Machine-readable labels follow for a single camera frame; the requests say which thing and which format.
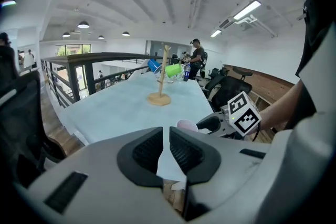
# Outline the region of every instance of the table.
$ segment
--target table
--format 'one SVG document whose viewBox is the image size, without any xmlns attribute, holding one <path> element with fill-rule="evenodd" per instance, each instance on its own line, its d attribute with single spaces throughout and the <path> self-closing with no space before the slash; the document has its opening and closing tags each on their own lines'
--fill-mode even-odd
<svg viewBox="0 0 336 224">
<path fill-rule="evenodd" d="M 194 80 L 165 83 L 163 93 L 172 99 L 166 106 L 151 105 L 146 99 L 158 89 L 154 74 L 148 72 L 90 95 L 67 107 L 64 112 L 67 120 L 89 143 L 162 126 L 164 149 L 157 175 L 184 182 L 185 175 L 169 149 L 169 127 L 176 126 L 182 119 L 197 123 L 213 111 Z"/>
</svg>

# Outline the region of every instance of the railing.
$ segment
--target railing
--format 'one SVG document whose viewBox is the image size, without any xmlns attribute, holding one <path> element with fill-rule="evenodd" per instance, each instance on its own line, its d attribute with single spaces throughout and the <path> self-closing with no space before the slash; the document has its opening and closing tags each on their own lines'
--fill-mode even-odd
<svg viewBox="0 0 336 224">
<path fill-rule="evenodd" d="M 101 83 L 107 79 L 112 79 L 112 82 L 118 81 L 121 79 L 123 74 L 131 73 L 140 69 L 148 69 L 148 66 L 138 67 L 123 72 L 118 72 L 114 74 L 107 75 L 105 77 L 94 79 L 93 77 L 93 68 L 92 64 L 94 62 L 104 62 L 104 61 L 132 61 L 139 63 L 138 61 L 143 62 L 145 59 L 156 59 L 158 62 L 162 57 L 158 56 L 149 56 L 141 54 L 125 54 L 118 52 L 101 52 L 93 54 L 82 54 L 82 55 L 68 55 L 68 56 L 59 56 L 59 57 L 50 57 L 41 60 L 42 70 L 48 77 L 48 82 L 51 92 L 56 96 L 60 105 L 64 108 L 69 106 L 72 103 L 79 101 L 79 84 L 77 78 L 77 67 L 83 67 L 83 79 L 88 89 L 89 95 L 96 93 L 96 84 Z M 67 75 L 69 80 L 62 78 L 57 72 L 54 72 L 53 67 L 57 66 L 57 70 L 67 70 Z M 61 81 L 64 85 L 71 89 L 68 93 L 62 88 L 62 86 L 56 82 L 56 80 Z"/>
</svg>

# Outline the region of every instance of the window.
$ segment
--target window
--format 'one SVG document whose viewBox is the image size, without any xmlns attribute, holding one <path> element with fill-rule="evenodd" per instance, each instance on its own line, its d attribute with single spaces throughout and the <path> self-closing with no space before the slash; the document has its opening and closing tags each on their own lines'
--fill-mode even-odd
<svg viewBox="0 0 336 224">
<path fill-rule="evenodd" d="M 91 53 L 91 44 L 57 45 L 56 56 Z"/>
</svg>

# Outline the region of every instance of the black cap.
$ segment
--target black cap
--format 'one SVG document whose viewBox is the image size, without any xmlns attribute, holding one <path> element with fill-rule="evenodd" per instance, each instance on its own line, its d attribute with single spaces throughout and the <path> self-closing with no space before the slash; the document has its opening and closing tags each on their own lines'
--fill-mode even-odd
<svg viewBox="0 0 336 224">
<path fill-rule="evenodd" d="M 200 40 L 198 38 L 195 38 L 193 41 L 190 41 L 190 44 L 194 43 L 194 42 L 198 42 L 201 43 Z"/>
</svg>

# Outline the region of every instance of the fluorescent light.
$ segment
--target fluorescent light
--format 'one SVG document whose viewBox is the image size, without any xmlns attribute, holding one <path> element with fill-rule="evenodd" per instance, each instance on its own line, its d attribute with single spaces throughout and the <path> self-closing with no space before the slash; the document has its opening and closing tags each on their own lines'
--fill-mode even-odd
<svg viewBox="0 0 336 224">
<path fill-rule="evenodd" d="M 78 25 L 78 28 L 89 28 L 89 23 L 87 21 L 81 21 Z"/>
<path fill-rule="evenodd" d="M 15 5 L 16 2 L 14 0 L 7 0 L 7 1 L 3 1 L 1 3 L 1 7 L 4 7 L 4 6 L 9 6 L 9 5 Z"/>
<path fill-rule="evenodd" d="M 217 36 L 219 33 L 221 33 L 222 31 L 221 30 L 216 30 L 212 35 L 211 37 L 215 37 Z"/>
<path fill-rule="evenodd" d="M 248 4 L 241 12 L 239 12 L 236 16 L 234 16 L 233 19 L 239 20 L 244 15 L 250 13 L 252 10 L 256 9 L 260 5 L 261 5 L 261 3 L 259 1 L 254 0 L 253 2 L 251 2 L 250 4 Z"/>
</svg>

